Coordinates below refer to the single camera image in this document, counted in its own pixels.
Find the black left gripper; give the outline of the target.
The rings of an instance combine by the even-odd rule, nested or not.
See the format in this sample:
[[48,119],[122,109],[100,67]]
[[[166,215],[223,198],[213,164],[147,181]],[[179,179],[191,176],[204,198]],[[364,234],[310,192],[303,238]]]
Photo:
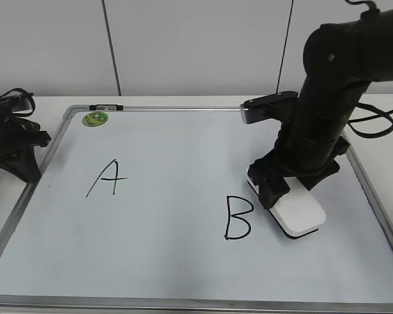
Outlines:
[[0,95],[0,169],[25,183],[37,183],[41,172],[32,148],[11,152],[16,149],[17,141],[25,135],[32,146],[47,147],[51,141],[50,135],[41,130],[38,123],[28,120],[34,112],[32,93],[13,88]]

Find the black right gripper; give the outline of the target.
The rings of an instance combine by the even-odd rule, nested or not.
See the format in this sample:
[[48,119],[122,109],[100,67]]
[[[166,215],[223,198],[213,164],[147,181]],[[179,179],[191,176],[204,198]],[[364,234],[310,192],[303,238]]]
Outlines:
[[337,173],[339,164],[335,159],[344,155],[349,146],[342,136],[329,141],[301,137],[291,143],[280,131],[274,148],[248,168],[252,182],[260,183],[258,198],[263,208],[269,210],[290,191],[286,178],[295,177],[307,190],[312,190]]

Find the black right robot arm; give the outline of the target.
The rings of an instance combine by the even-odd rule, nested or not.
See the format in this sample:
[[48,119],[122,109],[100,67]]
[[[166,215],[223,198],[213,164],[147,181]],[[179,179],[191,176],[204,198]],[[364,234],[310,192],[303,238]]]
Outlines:
[[336,157],[349,147],[342,132],[355,108],[383,112],[361,102],[374,82],[393,81],[393,9],[372,1],[356,21],[322,24],[303,50],[306,78],[300,92],[280,92],[241,104],[246,124],[281,123],[272,150],[248,168],[261,205],[273,207],[290,191],[288,177],[311,189],[338,172]]

